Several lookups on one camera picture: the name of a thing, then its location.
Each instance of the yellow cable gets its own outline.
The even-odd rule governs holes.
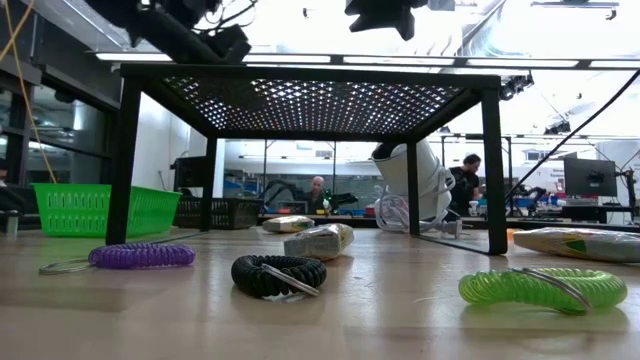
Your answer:
[[[31,3],[29,4],[29,9],[27,11],[30,11],[30,9],[33,6],[34,2],[35,2],[35,0],[31,0]],[[29,96],[27,95],[27,88],[24,85],[24,77],[22,76],[22,67],[20,66],[20,58],[18,57],[18,48],[16,47],[16,37],[17,37],[18,31],[20,31],[20,29],[16,28],[16,32],[15,33],[13,31],[13,27],[11,26],[11,12],[9,11],[9,2],[8,1],[5,3],[4,9],[5,9],[5,13],[7,15],[7,25],[9,26],[9,35],[11,35],[10,43],[7,44],[7,46],[10,45],[13,48],[13,53],[14,53],[15,58],[16,58],[16,67],[18,68],[18,78],[20,79],[20,88],[22,89],[22,97],[23,97],[25,105],[27,107],[27,114],[29,115],[29,119],[31,120],[31,127],[33,128],[33,133],[36,135],[36,141],[38,141],[38,146],[40,147],[40,154],[42,154],[42,158],[44,159],[44,163],[47,166],[47,170],[49,171],[49,176],[51,177],[51,181],[53,181],[54,184],[57,184],[58,182],[56,181],[56,177],[53,174],[53,170],[51,169],[51,164],[49,164],[49,159],[47,159],[47,155],[44,153],[44,148],[42,147],[42,143],[40,142],[40,135],[38,134],[38,128],[36,127],[36,122],[33,119],[33,112],[31,111],[31,104],[29,102]]]
[[[16,26],[15,34],[11,35],[11,38],[9,39],[9,43],[4,47],[4,49],[2,49],[2,53],[0,53],[0,62],[2,62],[2,59],[4,59],[4,56],[7,55],[7,52],[9,52],[9,47],[11,46],[11,44],[15,44],[16,38],[18,37],[20,30],[22,30],[22,26],[24,26],[24,24],[27,22],[27,19],[29,18],[29,14],[31,14],[31,10],[33,9],[33,4],[35,2],[36,0],[31,0],[31,2],[29,3],[29,6],[27,7],[27,10],[24,12],[24,15],[22,15],[22,19],[20,19],[18,26]],[[9,0],[5,1],[5,7],[7,9],[9,8]]]

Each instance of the green coiled keychain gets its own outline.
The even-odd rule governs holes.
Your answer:
[[[616,306],[627,297],[626,284],[615,275],[555,268],[479,272],[460,279],[458,290],[471,304],[519,302],[576,315]]]

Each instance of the green plastic basket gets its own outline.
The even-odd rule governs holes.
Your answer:
[[[107,233],[111,185],[33,184],[47,236],[101,237]],[[179,193],[131,187],[127,236],[168,231]]]

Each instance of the perforated metal tabletop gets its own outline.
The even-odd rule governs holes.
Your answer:
[[[406,141],[480,101],[497,76],[353,70],[123,65],[145,92],[207,136]]]

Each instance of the ceiling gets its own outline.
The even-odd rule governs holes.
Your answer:
[[[499,0],[457,0],[473,6],[458,6],[455,12],[416,9],[416,36],[404,42],[395,30],[372,30],[352,34],[348,27],[355,17],[344,15],[345,0],[259,0],[255,11],[236,19],[245,28],[254,51],[287,53],[351,53],[387,55],[453,54],[468,33]],[[225,1],[226,14],[234,14],[248,0]],[[307,18],[303,9],[307,9]],[[128,36],[83,0],[36,1],[35,10],[67,31],[92,50],[119,52],[130,50]],[[208,24],[203,19],[199,27]],[[146,42],[133,51],[157,51]]]
[[[427,7],[414,9],[416,36],[407,42],[392,29],[351,33],[348,27],[355,17],[344,15],[345,0],[259,0],[255,11],[248,11],[235,21],[241,25],[251,23],[245,32],[256,52],[422,56],[457,53],[535,58],[640,54],[640,44],[631,40],[640,37],[637,0],[616,0],[619,5],[612,20],[606,20],[611,14],[609,8],[532,7],[530,0],[455,1],[458,5],[453,12],[431,11]],[[249,1],[224,0],[224,3],[225,14],[229,16],[242,10]],[[472,31],[500,4],[480,31]],[[35,9],[92,50],[131,50],[127,33],[97,15],[84,0],[36,1]],[[215,20],[219,14],[208,18]],[[203,19],[198,26],[207,25]],[[143,42],[133,51],[157,50]]]
[[[473,0],[456,0],[474,3]],[[532,58],[638,57],[640,1],[617,0],[611,10],[532,7],[529,0],[476,0],[477,6],[456,11],[416,9],[416,36],[403,41],[392,29],[351,33],[354,17],[344,15],[345,0],[259,0],[255,11],[236,19],[254,51],[278,53],[343,53],[376,55],[518,56]],[[248,0],[227,0],[226,14],[243,9]],[[128,49],[125,31],[110,25],[83,0],[36,1],[36,11],[94,51]],[[307,9],[307,18],[303,9]],[[219,14],[209,16],[217,19]],[[198,27],[206,27],[204,19]],[[134,51],[155,52],[143,42]],[[464,72],[463,69],[449,70]],[[627,72],[534,71],[536,85],[501,103],[505,133],[542,133],[568,119],[573,127],[595,112],[630,76]],[[637,113],[640,83],[613,106],[607,121],[594,121],[588,134],[624,135],[624,111]],[[481,132],[480,109],[472,109],[450,126],[454,132]]]

